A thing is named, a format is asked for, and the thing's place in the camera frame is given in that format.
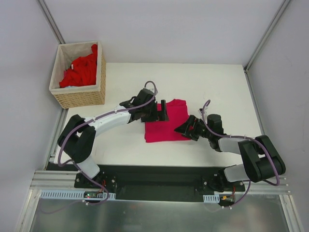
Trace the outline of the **wicker laundry basket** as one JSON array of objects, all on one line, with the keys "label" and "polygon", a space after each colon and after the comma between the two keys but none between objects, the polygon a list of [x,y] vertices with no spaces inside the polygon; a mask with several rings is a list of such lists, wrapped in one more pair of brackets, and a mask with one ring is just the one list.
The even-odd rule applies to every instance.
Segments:
[{"label": "wicker laundry basket", "polygon": [[[84,87],[60,88],[59,82],[64,78],[64,71],[78,57],[92,53],[91,46],[98,46],[96,84]],[[105,103],[106,61],[99,41],[60,44],[57,48],[54,67],[51,74],[49,91],[63,109],[100,105]]]}]

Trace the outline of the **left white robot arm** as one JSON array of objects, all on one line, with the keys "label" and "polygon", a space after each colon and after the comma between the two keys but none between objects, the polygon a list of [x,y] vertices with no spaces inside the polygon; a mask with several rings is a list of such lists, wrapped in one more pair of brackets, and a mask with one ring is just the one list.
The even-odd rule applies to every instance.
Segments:
[{"label": "left white robot arm", "polygon": [[101,185],[100,168],[91,158],[95,138],[115,127],[129,124],[133,121],[158,122],[168,121],[166,101],[156,101],[156,91],[143,88],[137,96],[123,101],[112,111],[99,116],[81,117],[73,115],[67,122],[57,144],[60,147],[58,165],[68,162],[75,164],[85,177],[85,182],[91,188]]}]

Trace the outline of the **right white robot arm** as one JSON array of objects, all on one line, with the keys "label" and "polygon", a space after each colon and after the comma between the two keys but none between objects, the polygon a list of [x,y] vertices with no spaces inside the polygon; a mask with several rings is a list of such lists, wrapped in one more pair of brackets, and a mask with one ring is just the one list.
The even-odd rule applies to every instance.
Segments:
[{"label": "right white robot arm", "polygon": [[280,175],[286,172],[285,163],[268,136],[251,138],[227,135],[220,115],[211,114],[202,119],[190,115],[174,131],[193,141],[206,138],[210,147],[217,152],[241,156],[242,164],[222,168],[208,181],[209,188],[214,191],[227,191],[235,182],[242,181],[263,181],[278,186]]}]

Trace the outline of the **magenta t shirt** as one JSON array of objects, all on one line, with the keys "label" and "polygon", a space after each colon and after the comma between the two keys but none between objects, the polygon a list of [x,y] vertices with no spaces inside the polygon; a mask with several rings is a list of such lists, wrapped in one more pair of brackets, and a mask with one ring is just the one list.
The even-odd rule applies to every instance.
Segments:
[{"label": "magenta t shirt", "polygon": [[185,100],[173,99],[166,103],[168,121],[146,122],[144,139],[147,143],[166,141],[188,141],[174,130],[189,118]]}]

